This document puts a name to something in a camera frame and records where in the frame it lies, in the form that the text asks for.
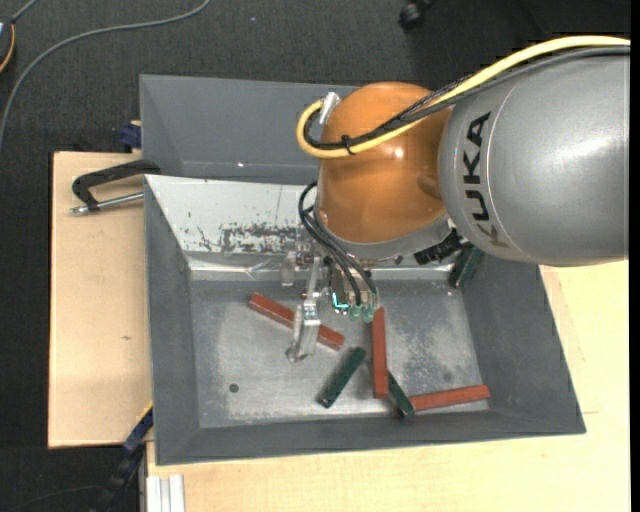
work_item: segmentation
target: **red stick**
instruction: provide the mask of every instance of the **red stick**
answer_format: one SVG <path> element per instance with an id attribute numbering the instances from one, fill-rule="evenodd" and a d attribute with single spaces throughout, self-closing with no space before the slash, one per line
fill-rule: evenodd
<path id="1" fill-rule="evenodd" d="M 268 299 L 259 293 L 254 293 L 249 301 L 249 307 L 279 324 L 293 328 L 293 311 L 275 300 Z M 339 350 L 344 343 L 344 336 L 333 329 L 321 325 L 318 332 L 318 341 L 333 350 Z"/>
<path id="2" fill-rule="evenodd" d="M 416 411 L 436 409 L 447 405 L 466 404 L 489 398 L 489 388 L 484 384 L 479 386 L 467 386 L 466 388 L 449 389 L 426 395 L 410 396 L 409 400 Z"/>
<path id="3" fill-rule="evenodd" d="M 386 398 L 389 394 L 387 369 L 387 334 L 384 308 L 378 308 L 371 322 L 371 360 L 373 366 L 373 397 Z"/>

